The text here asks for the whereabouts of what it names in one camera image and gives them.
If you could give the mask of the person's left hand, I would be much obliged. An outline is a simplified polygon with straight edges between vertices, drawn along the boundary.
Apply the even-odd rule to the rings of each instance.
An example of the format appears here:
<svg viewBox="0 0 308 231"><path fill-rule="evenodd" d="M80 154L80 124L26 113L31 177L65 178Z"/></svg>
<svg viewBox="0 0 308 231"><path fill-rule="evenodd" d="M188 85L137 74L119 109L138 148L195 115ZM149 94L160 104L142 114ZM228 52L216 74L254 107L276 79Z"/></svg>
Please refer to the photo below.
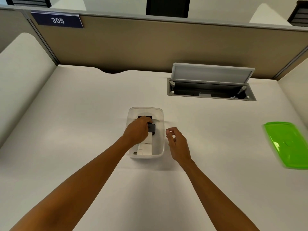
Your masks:
<svg viewBox="0 0 308 231"><path fill-rule="evenodd" d="M131 146L141 143L145 138L137 138L136 136L136 119L132 121L125 129L122 137L125 139Z"/></svg>

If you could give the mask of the person's right hand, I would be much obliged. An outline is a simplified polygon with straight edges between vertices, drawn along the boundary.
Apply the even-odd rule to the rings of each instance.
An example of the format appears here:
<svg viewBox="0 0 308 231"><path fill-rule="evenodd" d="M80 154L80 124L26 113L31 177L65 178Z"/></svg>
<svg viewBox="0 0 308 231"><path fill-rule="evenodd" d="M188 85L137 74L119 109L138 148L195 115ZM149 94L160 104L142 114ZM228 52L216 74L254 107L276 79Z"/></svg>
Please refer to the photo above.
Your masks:
<svg viewBox="0 0 308 231"><path fill-rule="evenodd" d="M177 161L181 167L185 167L192 160L187 139L176 127L166 129L167 139L168 136L176 137L175 143L168 143L172 158Z"/></svg>

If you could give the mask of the person's right forearm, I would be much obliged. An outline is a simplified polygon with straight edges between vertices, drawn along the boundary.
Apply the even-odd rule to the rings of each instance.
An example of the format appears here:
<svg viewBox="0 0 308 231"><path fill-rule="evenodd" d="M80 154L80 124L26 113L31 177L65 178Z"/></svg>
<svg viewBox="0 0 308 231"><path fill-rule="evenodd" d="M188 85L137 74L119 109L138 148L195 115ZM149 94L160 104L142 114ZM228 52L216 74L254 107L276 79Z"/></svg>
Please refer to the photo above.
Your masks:
<svg viewBox="0 0 308 231"><path fill-rule="evenodd" d="M181 160L178 163L190 179L216 231L260 231L192 159Z"/></svg>

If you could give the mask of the person's left forearm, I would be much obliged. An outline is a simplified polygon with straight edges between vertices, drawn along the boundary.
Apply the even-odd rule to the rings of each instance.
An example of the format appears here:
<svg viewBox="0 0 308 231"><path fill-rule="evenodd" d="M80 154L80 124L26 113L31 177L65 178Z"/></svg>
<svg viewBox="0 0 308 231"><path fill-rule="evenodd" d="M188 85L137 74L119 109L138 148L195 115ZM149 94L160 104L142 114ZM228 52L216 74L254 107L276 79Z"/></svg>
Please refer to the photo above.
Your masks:
<svg viewBox="0 0 308 231"><path fill-rule="evenodd" d="M25 214L10 231L72 231L124 154L142 140L122 136Z"/></svg>

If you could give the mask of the clear plastic container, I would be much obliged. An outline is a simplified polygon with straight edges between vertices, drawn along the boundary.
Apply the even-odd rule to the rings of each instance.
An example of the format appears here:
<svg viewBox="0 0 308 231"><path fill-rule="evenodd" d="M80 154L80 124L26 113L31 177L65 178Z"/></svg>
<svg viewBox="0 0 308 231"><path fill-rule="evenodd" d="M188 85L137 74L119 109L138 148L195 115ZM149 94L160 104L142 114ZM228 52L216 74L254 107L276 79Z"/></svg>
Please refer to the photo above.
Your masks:
<svg viewBox="0 0 308 231"><path fill-rule="evenodd" d="M142 143L152 144L152 155L137 155L138 145L134 145L126 154L135 159L154 159L164 154L164 113L160 108L154 107L133 107L129 109L127 123L128 126L132 121L141 117L148 116L152 123L156 125L155 135L148 133L148 137Z"/></svg>

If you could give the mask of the white power adapter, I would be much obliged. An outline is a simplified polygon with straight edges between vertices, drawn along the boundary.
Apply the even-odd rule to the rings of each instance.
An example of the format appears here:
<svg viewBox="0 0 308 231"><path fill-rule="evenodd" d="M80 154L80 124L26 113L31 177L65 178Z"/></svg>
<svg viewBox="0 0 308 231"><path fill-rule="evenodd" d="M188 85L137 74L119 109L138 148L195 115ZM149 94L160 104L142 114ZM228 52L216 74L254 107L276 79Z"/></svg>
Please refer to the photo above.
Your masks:
<svg viewBox="0 0 308 231"><path fill-rule="evenodd" d="M138 145L137 155L143 155L143 156L152 155L152 144L140 143Z"/></svg>

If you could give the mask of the beige cubicle partition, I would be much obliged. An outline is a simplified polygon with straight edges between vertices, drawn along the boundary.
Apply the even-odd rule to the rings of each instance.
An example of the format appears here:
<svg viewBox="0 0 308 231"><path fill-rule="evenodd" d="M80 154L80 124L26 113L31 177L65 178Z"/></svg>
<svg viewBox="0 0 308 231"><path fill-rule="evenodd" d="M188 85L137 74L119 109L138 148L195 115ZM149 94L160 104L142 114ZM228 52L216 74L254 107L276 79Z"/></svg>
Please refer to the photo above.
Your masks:
<svg viewBox="0 0 308 231"><path fill-rule="evenodd" d="M78 14L81 28L38 25L31 11ZM108 73L171 72L173 63L255 68L279 80L308 59L308 28L0 5L0 37L33 35L57 64Z"/></svg>

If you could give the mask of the green plastic lid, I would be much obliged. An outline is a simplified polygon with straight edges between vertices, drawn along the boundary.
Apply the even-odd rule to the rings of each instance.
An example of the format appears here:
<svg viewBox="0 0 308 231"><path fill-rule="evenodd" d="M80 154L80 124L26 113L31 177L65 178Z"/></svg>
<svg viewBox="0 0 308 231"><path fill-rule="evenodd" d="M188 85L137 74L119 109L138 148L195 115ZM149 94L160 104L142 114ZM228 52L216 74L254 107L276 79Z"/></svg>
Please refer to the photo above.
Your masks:
<svg viewBox="0 0 308 231"><path fill-rule="evenodd" d="M290 122L267 122L264 130L286 168L308 170L308 143Z"/></svg>

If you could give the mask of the black cabinet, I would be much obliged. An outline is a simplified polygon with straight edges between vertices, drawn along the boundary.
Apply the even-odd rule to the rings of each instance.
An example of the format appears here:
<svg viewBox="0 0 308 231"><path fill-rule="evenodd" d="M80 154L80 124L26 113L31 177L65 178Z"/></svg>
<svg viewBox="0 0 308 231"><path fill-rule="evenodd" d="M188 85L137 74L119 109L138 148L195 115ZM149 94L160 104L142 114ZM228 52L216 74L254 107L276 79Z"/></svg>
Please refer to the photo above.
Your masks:
<svg viewBox="0 0 308 231"><path fill-rule="evenodd" d="M146 15L188 18L190 0L147 0Z"/></svg>

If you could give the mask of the blue number sign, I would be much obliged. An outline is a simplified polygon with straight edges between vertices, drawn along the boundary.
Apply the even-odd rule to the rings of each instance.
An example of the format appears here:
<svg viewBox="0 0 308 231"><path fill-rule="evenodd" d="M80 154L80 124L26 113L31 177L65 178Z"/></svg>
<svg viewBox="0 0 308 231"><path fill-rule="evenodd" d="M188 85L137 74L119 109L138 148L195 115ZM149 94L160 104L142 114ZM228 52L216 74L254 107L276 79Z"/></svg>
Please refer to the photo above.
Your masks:
<svg viewBox="0 0 308 231"><path fill-rule="evenodd" d="M31 15L38 25L81 29L84 28L78 14L31 11Z"/></svg>

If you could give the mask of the black office chair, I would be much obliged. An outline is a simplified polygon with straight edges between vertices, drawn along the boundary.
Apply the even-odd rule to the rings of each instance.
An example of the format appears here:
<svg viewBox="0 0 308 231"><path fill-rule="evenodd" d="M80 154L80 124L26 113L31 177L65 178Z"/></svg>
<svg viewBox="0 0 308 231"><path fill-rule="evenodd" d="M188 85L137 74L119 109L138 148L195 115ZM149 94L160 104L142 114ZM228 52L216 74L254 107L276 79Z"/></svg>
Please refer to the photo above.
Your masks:
<svg viewBox="0 0 308 231"><path fill-rule="evenodd" d="M50 0L5 0L8 5L28 7L52 7Z"/></svg>
<svg viewBox="0 0 308 231"><path fill-rule="evenodd" d="M299 0L287 20L292 26L308 27L308 0Z"/></svg>

